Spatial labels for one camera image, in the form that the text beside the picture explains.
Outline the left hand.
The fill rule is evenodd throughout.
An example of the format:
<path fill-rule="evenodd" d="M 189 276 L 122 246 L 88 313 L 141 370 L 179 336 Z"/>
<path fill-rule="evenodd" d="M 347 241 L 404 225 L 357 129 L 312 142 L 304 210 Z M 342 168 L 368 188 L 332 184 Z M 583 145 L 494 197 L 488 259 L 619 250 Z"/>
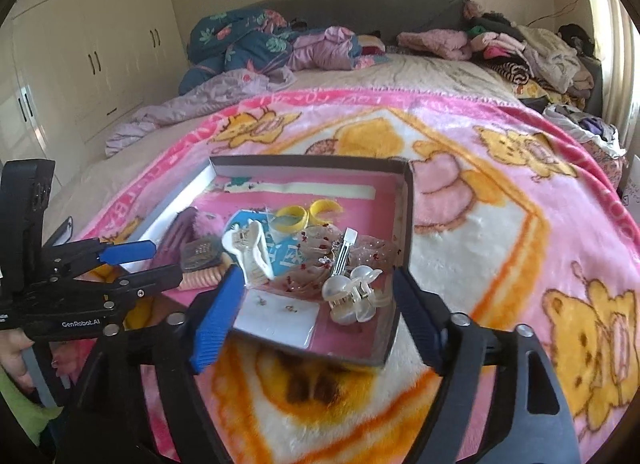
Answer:
<path fill-rule="evenodd" d="M 34 389 L 34 382 L 22 355 L 22 352 L 33 344 L 21 328 L 0 332 L 1 366 L 23 392 L 31 392 Z"/>

